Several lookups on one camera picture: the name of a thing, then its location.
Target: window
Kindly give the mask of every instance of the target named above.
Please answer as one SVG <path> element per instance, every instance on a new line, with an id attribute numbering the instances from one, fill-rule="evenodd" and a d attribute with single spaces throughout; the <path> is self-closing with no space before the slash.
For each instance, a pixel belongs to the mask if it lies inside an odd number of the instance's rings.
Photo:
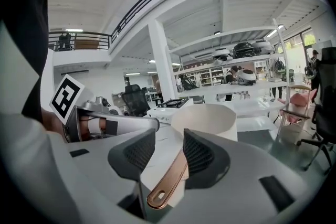
<path id="1" fill-rule="evenodd" d="M 302 33 L 303 41 L 305 46 L 313 45 L 316 43 L 315 35 L 312 29 L 305 31 Z"/>
<path id="2" fill-rule="evenodd" d="M 278 45 L 277 53 L 279 53 L 279 54 L 282 54 L 282 53 L 283 53 L 283 49 L 282 49 L 282 46 L 281 46 L 281 45 Z"/>
<path id="3" fill-rule="evenodd" d="M 290 50 L 290 49 L 295 49 L 299 46 L 302 46 L 302 39 L 300 35 L 296 35 L 290 39 L 287 39 L 285 41 L 285 45 L 286 45 L 286 49 Z"/>

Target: person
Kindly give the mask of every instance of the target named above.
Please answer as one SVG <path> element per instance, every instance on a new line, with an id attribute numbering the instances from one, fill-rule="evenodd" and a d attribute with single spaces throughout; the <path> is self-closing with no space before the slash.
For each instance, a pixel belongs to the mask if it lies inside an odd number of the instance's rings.
<path id="1" fill-rule="evenodd" d="M 183 90 L 182 80 L 180 77 L 176 78 L 176 86 L 177 86 L 178 92 L 181 92 Z"/>
<path id="2" fill-rule="evenodd" d="M 195 74 L 195 85 L 196 87 L 201 87 L 202 83 L 201 83 L 202 77 L 200 73 L 196 73 Z"/>
<path id="3" fill-rule="evenodd" d="M 312 68 L 315 69 L 315 70 L 316 70 L 316 66 L 319 63 L 319 59 L 317 59 L 317 55 L 318 54 L 319 53 L 317 52 L 317 50 L 313 50 L 313 57 L 310 58 L 310 62 L 311 62 Z M 311 90 L 317 89 L 317 91 L 315 92 L 314 96 L 311 98 L 311 102 L 312 103 L 315 103 L 315 98 L 316 98 L 317 92 L 319 90 L 319 85 L 320 85 L 320 81 L 319 81 L 318 76 L 316 75 L 315 78 L 313 78 L 311 80 Z"/>
<path id="4" fill-rule="evenodd" d="M 271 72 L 271 78 L 281 78 L 282 79 L 282 74 L 278 74 L 275 72 L 275 64 L 276 64 L 277 60 L 276 59 L 269 59 L 269 69 Z M 279 98 L 282 98 L 282 87 L 278 87 L 278 91 L 279 91 Z M 272 94 L 274 96 L 274 98 L 276 98 L 276 94 L 277 94 L 277 88 L 273 87 L 272 88 Z"/>
<path id="5" fill-rule="evenodd" d="M 226 83 L 234 82 L 236 80 L 234 75 L 237 72 L 238 72 L 238 67 L 232 66 L 231 69 L 226 73 L 225 82 Z M 232 100 L 232 94 L 227 94 L 225 97 L 225 101 L 231 101 L 231 100 Z"/>
<path id="6" fill-rule="evenodd" d="M 2 0 L 2 7 L 0 19 L 22 55 L 39 75 L 22 114 L 39 121 L 46 130 L 63 135 L 61 121 L 40 105 L 41 77 L 48 54 L 47 0 Z"/>
<path id="7" fill-rule="evenodd" d="M 160 81 L 159 80 L 156 81 L 155 88 L 156 88 L 156 93 L 163 100 L 163 96 L 162 96 L 161 86 L 160 86 Z"/>

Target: cable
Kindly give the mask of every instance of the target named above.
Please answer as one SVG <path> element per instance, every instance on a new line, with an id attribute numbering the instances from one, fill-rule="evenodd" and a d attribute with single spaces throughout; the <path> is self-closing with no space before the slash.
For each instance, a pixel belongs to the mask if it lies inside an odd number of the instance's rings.
<path id="1" fill-rule="evenodd" d="M 79 120 L 79 121 L 91 121 L 91 120 L 96 119 L 96 118 L 99 118 L 99 117 L 93 117 L 93 118 L 90 118 L 88 120 Z"/>

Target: black rubber pad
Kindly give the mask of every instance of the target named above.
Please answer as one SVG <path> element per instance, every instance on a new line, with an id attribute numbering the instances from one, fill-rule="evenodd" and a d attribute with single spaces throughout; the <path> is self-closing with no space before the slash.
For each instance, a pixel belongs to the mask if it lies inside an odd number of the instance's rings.
<path id="1" fill-rule="evenodd" d="M 86 150 L 85 148 L 82 148 L 81 150 L 77 150 L 77 151 L 70 151 L 70 155 L 72 158 L 78 157 L 80 155 L 84 155 L 90 153 L 88 150 Z"/>
<path id="2" fill-rule="evenodd" d="M 274 203 L 278 212 L 283 211 L 294 202 L 294 199 L 275 176 L 263 177 L 259 179 L 259 181 Z"/>
<path id="3" fill-rule="evenodd" d="M 189 171 L 186 189 L 210 188 L 229 170 L 230 157 L 226 150 L 189 129 L 184 129 L 183 152 Z"/>
<path id="4" fill-rule="evenodd" d="M 150 129 L 112 148 L 108 162 L 122 178 L 139 181 L 155 151 L 155 129 Z"/>
<path id="5" fill-rule="evenodd" d="M 106 120 L 106 134 L 117 135 L 118 122 Z"/>

